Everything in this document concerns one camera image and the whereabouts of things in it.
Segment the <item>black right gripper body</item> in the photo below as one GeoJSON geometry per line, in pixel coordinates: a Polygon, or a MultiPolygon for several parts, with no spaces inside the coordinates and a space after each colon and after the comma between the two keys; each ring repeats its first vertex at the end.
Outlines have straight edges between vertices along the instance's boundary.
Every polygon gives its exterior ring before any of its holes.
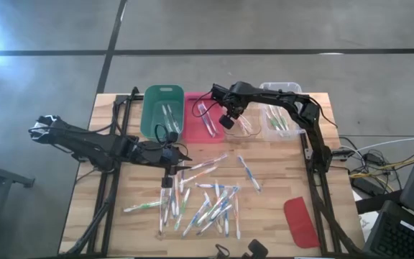
{"type": "Polygon", "coordinates": [[[227,88],[216,83],[212,85],[211,98],[226,109],[228,117],[239,117],[248,106],[248,103],[243,100],[242,96],[231,93],[227,88]]]}

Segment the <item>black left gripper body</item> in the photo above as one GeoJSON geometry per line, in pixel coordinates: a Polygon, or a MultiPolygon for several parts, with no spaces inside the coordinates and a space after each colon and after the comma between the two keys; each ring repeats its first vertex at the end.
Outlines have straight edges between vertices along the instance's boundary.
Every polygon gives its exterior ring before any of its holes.
{"type": "Polygon", "coordinates": [[[172,187],[170,176],[176,173],[179,163],[179,150],[175,147],[159,146],[156,142],[138,142],[133,147],[133,164],[162,168],[165,174],[162,177],[161,187],[172,187]]]}

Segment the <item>green white toothbrush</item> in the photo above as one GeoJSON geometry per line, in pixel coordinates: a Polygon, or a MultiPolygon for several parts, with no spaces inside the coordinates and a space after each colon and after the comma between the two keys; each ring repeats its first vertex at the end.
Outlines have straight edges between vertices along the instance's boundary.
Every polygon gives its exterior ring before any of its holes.
{"type": "Polygon", "coordinates": [[[180,222],[181,222],[181,219],[183,218],[183,215],[185,213],[185,210],[186,210],[186,207],[187,207],[187,204],[188,204],[189,196],[190,196],[190,188],[188,188],[186,190],[185,195],[183,197],[183,201],[182,201],[182,204],[181,204],[181,207],[180,207],[180,212],[179,212],[178,218],[176,219],[175,226],[174,226],[175,231],[177,231],[180,227],[180,222]]]}
{"type": "Polygon", "coordinates": [[[130,213],[130,212],[133,212],[133,211],[138,210],[138,209],[148,209],[148,208],[152,208],[152,207],[156,207],[156,206],[163,206],[163,205],[166,205],[166,203],[167,203],[166,199],[147,202],[147,203],[138,204],[138,205],[134,205],[134,206],[125,208],[125,209],[123,209],[123,212],[130,213]]]}
{"type": "Polygon", "coordinates": [[[164,104],[162,105],[162,113],[163,113],[163,118],[164,118],[164,121],[165,121],[165,126],[166,126],[168,132],[172,132],[173,131],[172,124],[171,124],[169,116],[167,114],[166,106],[164,104]]]}
{"type": "Polygon", "coordinates": [[[171,109],[171,107],[170,107],[170,105],[169,105],[169,104],[167,104],[167,109],[168,109],[168,112],[169,112],[170,118],[171,118],[171,120],[172,120],[172,123],[173,123],[173,125],[174,125],[175,131],[176,131],[178,134],[180,134],[180,133],[181,133],[181,131],[180,131],[179,124],[178,124],[177,120],[175,119],[175,117],[174,117],[174,115],[173,115],[173,111],[172,111],[172,109],[171,109]]]}
{"type": "Polygon", "coordinates": [[[281,111],[280,107],[277,107],[277,108],[276,108],[276,110],[277,110],[277,113],[279,114],[280,123],[281,123],[281,125],[282,125],[282,128],[283,128],[284,130],[289,130],[289,127],[288,127],[287,121],[286,121],[285,117],[283,116],[283,113],[282,113],[282,111],[281,111]]]}
{"type": "Polygon", "coordinates": [[[221,203],[223,202],[223,200],[227,197],[228,191],[224,190],[223,193],[220,195],[220,197],[218,197],[216,203],[205,213],[201,216],[201,218],[197,221],[197,225],[200,226],[205,220],[206,218],[212,214],[212,212],[217,209],[221,203]]]}
{"type": "Polygon", "coordinates": [[[275,128],[275,130],[280,130],[279,122],[276,120],[275,115],[272,113],[272,107],[268,106],[267,108],[267,116],[270,121],[270,124],[275,128]]]}

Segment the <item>pink plastic bin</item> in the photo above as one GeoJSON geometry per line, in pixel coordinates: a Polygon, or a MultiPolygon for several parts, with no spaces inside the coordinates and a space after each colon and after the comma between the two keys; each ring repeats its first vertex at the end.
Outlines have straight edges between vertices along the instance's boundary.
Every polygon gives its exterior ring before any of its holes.
{"type": "Polygon", "coordinates": [[[215,101],[211,100],[211,94],[207,94],[206,92],[185,93],[183,139],[187,143],[222,142],[225,137],[223,127],[219,123],[219,118],[223,114],[222,108],[218,104],[215,104],[209,110],[209,114],[218,131],[218,134],[216,134],[215,137],[211,137],[201,117],[196,117],[196,115],[200,114],[198,105],[201,102],[204,102],[206,108],[209,108],[215,103],[215,101]]]}

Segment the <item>clear plastic bin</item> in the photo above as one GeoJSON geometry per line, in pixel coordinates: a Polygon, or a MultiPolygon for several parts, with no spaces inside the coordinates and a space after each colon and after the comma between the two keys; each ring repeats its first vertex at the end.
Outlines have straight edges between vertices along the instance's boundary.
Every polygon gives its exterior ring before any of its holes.
{"type": "Polygon", "coordinates": [[[223,128],[225,140],[228,142],[251,142],[259,137],[262,131],[258,104],[252,102],[238,119],[232,118],[234,126],[223,128]]]}

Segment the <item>green plastic bin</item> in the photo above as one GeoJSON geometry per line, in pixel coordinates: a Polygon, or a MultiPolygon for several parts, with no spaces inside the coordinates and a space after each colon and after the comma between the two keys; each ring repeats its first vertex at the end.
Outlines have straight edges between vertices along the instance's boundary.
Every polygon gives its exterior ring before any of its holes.
{"type": "Polygon", "coordinates": [[[156,141],[157,132],[159,138],[162,140],[165,136],[165,131],[161,127],[155,128],[158,124],[165,125],[162,113],[162,105],[166,106],[167,114],[172,124],[173,132],[175,131],[173,122],[170,118],[167,104],[170,105],[173,115],[177,120],[181,133],[184,126],[184,111],[185,111],[185,92],[179,85],[153,85],[150,86],[144,93],[142,119],[140,123],[140,132],[148,140],[156,141]]]}

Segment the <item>frosted clear plastic tub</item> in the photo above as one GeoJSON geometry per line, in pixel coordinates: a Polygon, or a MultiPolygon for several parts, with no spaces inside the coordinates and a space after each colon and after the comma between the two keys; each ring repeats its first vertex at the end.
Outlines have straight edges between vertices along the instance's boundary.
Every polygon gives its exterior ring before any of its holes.
{"type": "MultiPolygon", "coordinates": [[[[260,88],[265,90],[273,90],[273,91],[292,91],[294,93],[300,94],[302,92],[301,87],[299,84],[294,82],[266,82],[260,85],[260,88]]],[[[284,140],[293,140],[295,139],[300,133],[304,132],[290,117],[288,112],[280,107],[283,116],[287,121],[287,125],[289,130],[284,130],[280,123],[279,114],[277,113],[276,108],[279,106],[273,106],[269,104],[260,104],[260,109],[262,112],[262,135],[266,141],[284,141],[284,140]],[[270,121],[267,116],[267,108],[268,106],[272,107],[272,113],[275,115],[276,120],[279,122],[280,130],[275,130],[275,128],[270,124],[270,121]]]]}

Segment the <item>black box device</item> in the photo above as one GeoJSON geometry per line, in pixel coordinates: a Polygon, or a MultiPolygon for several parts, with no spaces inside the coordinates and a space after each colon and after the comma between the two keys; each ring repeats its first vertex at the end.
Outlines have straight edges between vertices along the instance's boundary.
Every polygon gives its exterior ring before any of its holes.
{"type": "Polygon", "coordinates": [[[266,259],[269,252],[268,249],[256,239],[253,239],[249,243],[248,249],[250,253],[244,253],[241,256],[241,259],[266,259]]]}

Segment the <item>red plastic lid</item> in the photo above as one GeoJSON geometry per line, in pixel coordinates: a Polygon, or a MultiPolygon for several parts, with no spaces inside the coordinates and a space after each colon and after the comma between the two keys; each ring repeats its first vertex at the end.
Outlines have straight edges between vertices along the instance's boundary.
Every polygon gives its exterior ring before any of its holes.
{"type": "Polygon", "coordinates": [[[307,249],[320,246],[316,229],[302,196],[287,200],[283,204],[283,211],[290,234],[298,247],[307,249]]]}

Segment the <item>black power strip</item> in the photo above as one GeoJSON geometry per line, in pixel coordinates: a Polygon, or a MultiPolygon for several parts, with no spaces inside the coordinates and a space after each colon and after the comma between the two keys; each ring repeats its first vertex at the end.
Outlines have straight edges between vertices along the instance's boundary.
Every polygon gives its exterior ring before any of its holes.
{"type": "Polygon", "coordinates": [[[376,196],[378,191],[378,186],[364,178],[352,178],[351,186],[359,189],[361,192],[369,195],[376,196]]]}

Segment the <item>white paper sheet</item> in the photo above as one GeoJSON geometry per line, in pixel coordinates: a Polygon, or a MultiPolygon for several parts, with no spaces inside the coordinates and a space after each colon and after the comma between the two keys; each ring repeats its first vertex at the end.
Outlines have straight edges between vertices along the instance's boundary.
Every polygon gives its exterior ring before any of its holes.
{"type": "Polygon", "coordinates": [[[371,232],[378,215],[378,212],[366,212],[359,215],[359,221],[364,236],[367,236],[371,232]]]}

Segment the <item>black laptop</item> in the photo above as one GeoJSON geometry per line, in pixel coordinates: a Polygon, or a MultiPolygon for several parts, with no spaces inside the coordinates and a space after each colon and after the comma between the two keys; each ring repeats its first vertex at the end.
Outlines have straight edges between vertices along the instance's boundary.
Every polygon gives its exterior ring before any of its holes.
{"type": "Polygon", "coordinates": [[[383,258],[414,259],[414,215],[386,201],[363,251],[383,258]]]}

